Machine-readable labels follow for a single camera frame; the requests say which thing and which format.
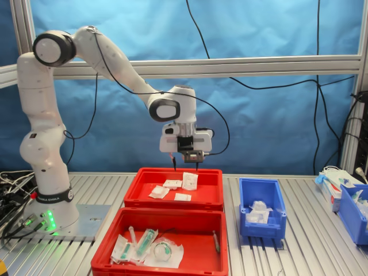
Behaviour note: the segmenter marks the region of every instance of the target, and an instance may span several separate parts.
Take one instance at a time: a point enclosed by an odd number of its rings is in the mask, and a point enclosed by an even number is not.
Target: black cable
[[[26,200],[22,205],[22,209],[20,210],[20,212],[18,212],[9,222],[8,224],[6,224],[6,226],[4,227],[4,230],[2,231],[2,239],[5,239],[5,237],[7,236],[7,233],[10,231],[10,229],[13,227],[14,223],[20,218],[20,216],[22,216],[25,207],[27,206],[29,200]]]
[[[90,125],[88,126],[85,134],[79,136],[79,137],[74,137],[69,131],[65,130],[63,133],[65,135],[66,138],[69,138],[69,139],[72,139],[73,140],[73,148],[72,148],[72,151],[71,151],[71,154],[70,154],[70,157],[69,157],[69,160],[68,162],[66,163],[66,165],[68,166],[71,158],[73,157],[73,154],[74,154],[74,148],[75,148],[75,140],[78,140],[80,138],[83,138],[87,135],[87,133],[90,131],[91,129],[91,126],[92,126],[92,123],[93,123],[93,119],[94,119],[94,116],[96,115],[96,110],[97,110],[97,90],[98,90],[98,73],[96,74],[96,80],[95,80],[95,94],[94,94],[94,110],[93,110],[93,115],[92,115],[92,118],[91,118],[91,121],[90,121]]]
[[[73,147],[72,147],[72,150],[71,150],[71,154],[70,154],[70,157],[69,157],[69,160],[68,162],[66,163],[66,165],[68,166],[71,158],[73,157],[73,154],[74,154],[74,148],[75,148],[75,139],[73,137],[73,135],[69,132],[69,131],[65,131],[66,133],[68,133],[70,135],[70,137],[72,137],[72,141],[73,141]]]
[[[204,99],[200,99],[200,98],[197,98],[197,97],[195,97],[195,96],[192,96],[192,95],[187,95],[187,94],[182,94],[182,93],[175,93],[175,92],[166,92],[166,91],[160,91],[160,92],[153,92],[153,93],[135,93],[135,92],[133,92],[133,91],[130,91],[129,89],[127,89],[125,86],[123,86],[116,78],[115,78],[115,76],[111,73],[111,71],[110,71],[110,68],[109,68],[109,66],[108,66],[108,64],[106,63],[106,60],[105,60],[105,57],[104,57],[104,55],[103,55],[103,53],[102,53],[102,50],[101,50],[101,47],[99,46],[99,44],[98,44],[98,39],[97,39],[97,35],[96,35],[96,33],[94,33],[94,37],[95,37],[95,39],[96,39],[96,44],[97,44],[97,47],[98,47],[98,50],[99,50],[99,52],[100,52],[100,54],[101,54],[101,58],[102,58],[102,60],[103,60],[103,63],[105,64],[105,66],[106,66],[106,69],[109,71],[109,74],[111,75],[111,77],[114,79],[114,81],[120,86],[120,87],[122,87],[123,89],[125,89],[127,92],[129,92],[129,93],[131,93],[131,94],[133,94],[133,95],[154,95],[154,94],[164,94],[164,93],[167,93],[167,94],[173,94],[173,95],[181,95],[181,96],[187,96],[187,97],[190,97],[190,98],[194,98],[194,99],[197,99],[197,100],[199,100],[199,101],[201,101],[201,102],[204,102],[205,104],[207,104],[207,105],[209,105],[211,108],[213,108],[217,113],[218,113],[218,115],[220,115],[220,117],[224,120],[224,122],[225,122],[225,125],[226,125],[226,129],[227,129],[227,132],[228,132],[228,141],[227,141],[227,144],[226,144],[226,146],[225,146],[225,148],[222,150],[222,151],[220,151],[220,152],[216,152],[216,153],[214,153],[214,154],[209,154],[208,156],[210,156],[210,155],[218,155],[218,154],[221,154],[221,153],[223,153],[228,147],[229,147],[229,144],[230,144],[230,130],[229,130],[229,126],[228,126],[228,123],[227,123],[227,121],[226,121],[226,119],[224,118],[224,116],[213,106],[213,105],[211,105],[209,102],[206,102]]]
[[[337,149],[331,156],[330,156],[330,158],[328,158],[328,160],[327,160],[327,162],[323,165],[323,167],[326,167],[327,166],[327,164],[328,164],[328,162],[330,162],[331,161],[331,159],[332,158],[334,158],[334,156],[336,155],[336,153],[338,153],[339,152],[339,150]]]
[[[192,15],[192,13],[190,11],[189,1],[188,0],[186,0],[186,4],[187,4],[188,11],[189,11],[189,14],[191,16],[191,19],[193,20],[193,22],[194,22],[195,26],[197,27],[197,30],[198,30],[198,32],[199,32],[199,34],[201,36],[201,40],[202,40],[203,46],[205,48],[207,58],[210,59],[210,56],[208,54],[208,50],[207,50],[206,43],[204,41],[202,32],[201,32],[200,28],[198,27],[198,24],[196,23],[193,15]],[[320,52],[320,47],[319,47],[319,44],[320,44],[319,34],[320,34],[320,0],[318,0],[318,8],[317,8],[317,55],[319,55],[319,52]],[[307,80],[304,80],[302,82],[291,83],[289,85],[269,86],[269,87],[251,87],[251,86],[246,85],[245,83],[243,83],[243,82],[241,82],[241,81],[239,81],[239,80],[237,80],[237,79],[235,79],[233,77],[229,77],[229,78],[232,79],[233,81],[239,83],[240,85],[242,85],[242,86],[244,86],[246,88],[249,88],[249,89],[253,89],[253,90],[264,90],[264,89],[283,88],[283,87],[289,87],[289,86],[299,85],[300,83],[304,83],[304,82],[315,82],[317,84],[317,96],[316,96],[316,104],[315,104],[315,113],[314,113],[313,124],[315,126],[315,132],[316,132],[316,137],[317,137],[317,147],[316,147],[315,155],[314,155],[314,158],[313,158],[313,173],[316,174],[316,172],[315,172],[315,163],[316,163],[318,149],[319,149],[319,146],[320,146],[320,140],[319,140],[318,130],[317,130],[317,126],[316,126],[316,116],[317,116],[317,107],[318,107],[318,93],[319,92],[321,93],[321,97],[322,97],[323,104],[324,104],[326,123],[327,123],[329,129],[332,131],[333,135],[338,140],[338,147],[341,147],[341,145],[340,145],[340,139],[337,136],[336,132],[332,129],[332,127],[331,127],[331,125],[329,124],[329,121],[328,121],[327,106],[326,106],[326,103],[325,103],[325,99],[324,99],[324,95],[323,95],[321,86],[319,84],[319,76],[318,75],[317,75],[317,80],[307,79]],[[333,83],[337,83],[337,82],[341,82],[341,81],[345,81],[346,79],[337,80],[337,81],[334,81],[334,82],[331,82],[331,83],[326,83],[326,84],[324,84],[324,86],[325,85],[330,85],[330,84],[333,84]]]
[[[193,15],[191,14],[188,0],[186,0],[186,5],[188,7],[188,11],[189,11],[189,14],[190,14],[191,19],[193,20],[195,26],[197,27],[198,33],[200,33],[201,40],[202,40],[203,46],[205,47],[205,51],[206,51],[206,54],[207,54],[207,58],[210,59],[209,54],[208,54],[208,51],[207,51],[207,47],[206,47],[206,44],[205,44],[205,40],[203,39],[203,35],[201,33],[200,27],[198,27],[196,21],[194,20]]]
[[[331,84],[333,84],[333,83],[338,83],[338,82],[346,81],[347,79],[352,79],[353,77],[355,77],[355,76],[349,76],[348,78],[345,78],[345,79],[339,79],[339,80],[336,80],[336,81],[334,81],[334,82],[325,83],[324,85],[320,85],[320,86],[326,86],[326,85],[331,85]]]
[[[9,239],[9,240],[10,239],[22,239],[23,237],[27,237],[30,234],[33,234],[33,233],[37,232],[37,230],[39,230],[43,225],[44,225],[44,222],[40,222],[40,223],[38,223],[38,225],[32,231],[30,231],[30,232],[28,232],[28,233],[26,233],[24,235],[21,235],[21,236],[13,236],[12,235],[12,236],[9,236],[9,237],[5,237],[5,239]]]
[[[360,140],[361,140],[358,136],[353,135],[353,134],[351,134],[351,133],[345,133],[345,135],[350,135],[350,136],[352,136],[352,137],[354,137],[354,138],[357,138],[357,139],[358,139],[358,141],[360,141]]]
[[[313,124],[315,126],[315,132],[316,132],[316,138],[317,138],[317,147],[316,147],[315,155],[313,157],[313,175],[316,175],[316,158],[317,158],[318,149],[320,147],[320,138],[319,138],[319,135],[318,135],[317,123],[316,123],[316,120],[317,120],[318,95],[319,95],[319,91],[318,91],[318,88],[317,88],[317,96],[316,96],[316,104],[315,104],[315,114],[314,114],[314,117],[313,117]]]

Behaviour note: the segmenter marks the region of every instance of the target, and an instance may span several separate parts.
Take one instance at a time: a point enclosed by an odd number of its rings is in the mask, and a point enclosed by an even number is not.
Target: metal base plate
[[[77,204],[79,218],[72,225],[60,229],[51,235],[35,233],[28,237],[42,239],[63,239],[63,240],[86,240],[93,241],[99,233],[101,225],[108,216],[111,205],[89,205]]]

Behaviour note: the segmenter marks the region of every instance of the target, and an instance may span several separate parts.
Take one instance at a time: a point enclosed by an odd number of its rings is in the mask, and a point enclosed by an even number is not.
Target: aluminum profile frame
[[[280,76],[280,75],[337,75],[356,74],[354,93],[368,89],[367,55],[367,14],[365,1],[357,55],[326,56],[285,56],[285,57],[245,57],[235,59],[197,60],[147,60],[131,61],[143,78],[226,78],[229,76]],[[10,0],[14,31],[19,53],[30,52],[35,39],[30,0]],[[16,84],[16,65],[0,67],[0,88]],[[85,62],[71,62],[55,70],[56,79],[93,79],[94,70]],[[357,104],[352,116],[362,117],[364,106]],[[361,122],[351,120],[347,130],[359,135]],[[348,172],[354,170],[358,142],[353,137],[346,138],[341,166]]]

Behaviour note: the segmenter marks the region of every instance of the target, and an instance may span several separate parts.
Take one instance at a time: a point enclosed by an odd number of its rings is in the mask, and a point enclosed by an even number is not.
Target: blue backdrop
[[[316,53],[317,0],[190,1],[212,58],[314,55]],[[320,54],[356,54],[363,0],[323,0]],[[36,33],[48,29],[74,33],[80,26],[96,25],[132,60],[206,58],[185,0],[139,1],[32,1]],[[0,66],[17,56],[9,3],[1,1],[0,27],[10,41],[0,44]],[[321,83],[346,78],[321,76]],[[238,78],[255,87],[284,85],[315,76]],[[228,150],[210,156],[202,167],[224,173],[311,174],[316,136],[313,112],[316,85],[303,83],[284,89],[254,91],[228,78],[155,79],[154,88],[175,84],[193,87],[197,96],[212,103],[227,119],[231,132]],[[323,87],[329,121],[341,132],[351,102],[353,80]],[[59,110],[75,136],[88,127],[94,100],[93,80],[57,80]],[[197,103],[199,127],[215,130],[213,151],[227,142],[221,118],[204,103]],[[337,149],[319,104],[317,126],[321,169]],[[99,81],[97,114],[89,134],[76,141],[72,171],[137,171],[143,166],[171,166],[159,152],[162,124],[153,121],[144,104],[108,80]],[[19,145],[29,131],[15,86],[0,91],[0,168],[24,168]],[[71,152],[66,141],[60,152]]]

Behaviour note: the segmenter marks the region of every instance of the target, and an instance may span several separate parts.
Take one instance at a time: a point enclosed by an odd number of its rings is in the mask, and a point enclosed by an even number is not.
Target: green led light
[[[49,220],[51,222],[51,226],[52,226],[52,227],[49,228],[49,231],[52,231],[52,230],[54,230],[56,228],[56,224],[54,222],[52,212],[51,211],[47,211],[47,213],[48,213],[48,218],[49,218]]]

